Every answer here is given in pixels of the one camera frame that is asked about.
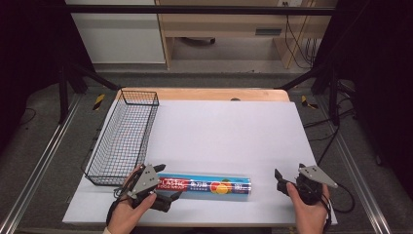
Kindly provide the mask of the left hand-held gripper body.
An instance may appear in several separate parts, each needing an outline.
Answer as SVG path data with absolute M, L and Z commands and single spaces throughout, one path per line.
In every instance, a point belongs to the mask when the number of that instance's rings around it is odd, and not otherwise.
M 131 206 L 136 208 L 148 197 L 158 186 L 159 177 L 152 165 L 141 166 L 131 177 L 127 186 L 127 195 L 131 198 Z

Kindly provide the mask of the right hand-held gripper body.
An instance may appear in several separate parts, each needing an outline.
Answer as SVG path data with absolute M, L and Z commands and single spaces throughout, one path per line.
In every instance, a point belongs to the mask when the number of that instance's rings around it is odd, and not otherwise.
M 300 198 L 306 205 L 312 206 L 321 199 L 323 194 L 322 186 L 324 184 L 332 188 L 338 187 L 338 183 L 319 166 L 305 166 L 300 164 L 298 173 L 296 188 Z

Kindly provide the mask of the blue plastic wrap box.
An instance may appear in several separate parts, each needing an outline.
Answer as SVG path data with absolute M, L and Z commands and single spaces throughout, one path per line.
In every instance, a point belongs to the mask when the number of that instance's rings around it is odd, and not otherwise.
M 160 190 L 214 195 L 248 195 L 251 181 L 248 177 L 218 175 L 159 174 Z

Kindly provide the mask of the person's right hand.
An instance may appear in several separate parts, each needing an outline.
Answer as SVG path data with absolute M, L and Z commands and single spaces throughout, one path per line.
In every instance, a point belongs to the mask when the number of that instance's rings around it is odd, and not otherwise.
M 327 209 L 322 202 L 313 206 L 306 205 L 299 196 L 295 186 L 288 182 L 287 192 L 295 211 L 296 228 L 299 234 L 323 234 L 327 219 Z

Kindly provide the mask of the person's left hand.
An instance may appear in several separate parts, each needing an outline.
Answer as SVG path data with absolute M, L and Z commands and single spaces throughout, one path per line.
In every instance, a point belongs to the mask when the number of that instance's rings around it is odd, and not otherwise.
M 109 223 L 103 230 L 103 234 L 130 234 L 138 225 L 139 220 L 154 204 L 157 194 L 151 192 L 139 206 L 131 206 L 131 198 L 123 195 L 112 212 Z

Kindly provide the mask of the white table mat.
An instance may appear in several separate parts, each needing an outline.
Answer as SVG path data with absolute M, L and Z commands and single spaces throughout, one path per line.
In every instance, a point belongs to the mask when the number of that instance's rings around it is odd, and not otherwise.
M 291 224 L 290 200 L 277 189 L 275 169 L 287 179 L 315 162 L 297 108 L 284 101 L 164 100 L 158 107 L 144 163 L 165 164 L 168 173 L 245 176 L 243 198 L 184 194 L 167 213 L 149 211 L 148 226 L 277 226 Z M 63 218 L 100 224 L 114 186 L 81 180 Z

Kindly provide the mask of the wooden table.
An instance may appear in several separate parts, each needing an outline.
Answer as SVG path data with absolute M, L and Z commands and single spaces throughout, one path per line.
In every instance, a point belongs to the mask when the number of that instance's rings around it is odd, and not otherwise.
M 232 100 L 245 101 L 284 101 L 290 102 L 286 91 L 255 88 L 123 88 L 121 94 L 126 96 L 133 92 L 155 92 L 158 100 Z

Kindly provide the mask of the black metal stand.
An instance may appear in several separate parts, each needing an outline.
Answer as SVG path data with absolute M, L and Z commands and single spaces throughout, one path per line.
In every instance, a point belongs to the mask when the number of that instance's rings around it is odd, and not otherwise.
M 76 93 L 83 94 L 87 90 L 86 83 L 83 80 L 84 77 L 92 78 L 97 83 L 112 91 L 118 91 L 121 89 L 119 85 L 115 85 L 114 83 L 98 75 L 95 71 L 91 71 L 80 64 L 70 63 L 66 66 L 63 66 L 58 71 L 58 91 L 60 106 L 60 116 L 58 122 L 60 124 L 62 124 L 69 115 L 67 84 L 70 84 Z
M 314 95 L 320 95 L 326 89 L 329 89 L 328 97 L 328 117 L 332 121 L 334 126 L 340 124 L 338 107 L 337 107 L 337 94 L 338 94 L 338 73 L 333 65 L 321 64 L 311 68 L 308 72 L 300 75 L 298 78 L 281 85 L 278 90 L 289 91 L 295 86 L 315 78 L 315 82 L 311 87 L 311 92 Z

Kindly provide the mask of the black curtain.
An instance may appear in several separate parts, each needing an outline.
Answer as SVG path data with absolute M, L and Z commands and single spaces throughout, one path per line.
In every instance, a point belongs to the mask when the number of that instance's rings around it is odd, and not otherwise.
M 94 67 L 72 16 L 45 11 L 65 0 L 0 0 L 0 153 L 10 143 L 28 98 L 58 82 L 63 68 L 77 93 L 87 89 L 73 62 Z
M 413 0 L 338 0 L 316 64 L 356 85 L 379 154 L 413 199 Z

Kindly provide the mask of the white cabinet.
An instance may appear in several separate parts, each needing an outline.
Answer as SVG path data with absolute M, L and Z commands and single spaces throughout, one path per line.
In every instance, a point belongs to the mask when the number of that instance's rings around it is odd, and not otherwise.
M 72 14 L 90 59 L 101 63 L 164 63 L 156 14 Z

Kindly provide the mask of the light wooden desk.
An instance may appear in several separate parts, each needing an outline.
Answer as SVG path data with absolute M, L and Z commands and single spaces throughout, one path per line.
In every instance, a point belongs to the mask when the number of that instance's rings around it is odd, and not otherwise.
M 279 0 L 155 0 L 158 6 L 278 7 Z M 334 8 L 338 0 L 303 0 L 301 8 Z M 298 58 L 305 38 L 320 39 L 329 16 L 160 14 L 163 36 L 173 38 L 271 38 L 284 67 Z

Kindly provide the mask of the aluminium floor rail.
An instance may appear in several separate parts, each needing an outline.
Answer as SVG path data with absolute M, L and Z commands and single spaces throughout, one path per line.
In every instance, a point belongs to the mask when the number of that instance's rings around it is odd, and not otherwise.
M 40 159 L 33 169 L 29 179 L 26 181 L 24 188 L 17 197 L 11 210 L 8 212 L 4 221 L 0 224 L 0 234 L 14 234 L 19 222 L 21 221 L 28 205 L 30 204 L 34 193 L 36 192 L 40 182 L 43 179 L 44 173 L 54 159 L 56 151 L 70 126 L 73 116 L 75 115 L 82 95 L 75 94 L 68 108 L 68 113 L 59 123 L 44 149 Z
M 392 234 L 379 205 L 370 190 L 361 170 L 358 168 L 353 155 L 340 133 L 336 134 L 336 148 L 340 154 L 346 171 L 355 188 L 357 196 L 376 234 Z

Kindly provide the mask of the black horizontal frame bar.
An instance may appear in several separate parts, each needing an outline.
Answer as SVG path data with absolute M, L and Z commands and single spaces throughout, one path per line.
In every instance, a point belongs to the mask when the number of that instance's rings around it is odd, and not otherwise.
M 66 5 L 69 13 L 333 16 L 335 8 L 242 6 Z

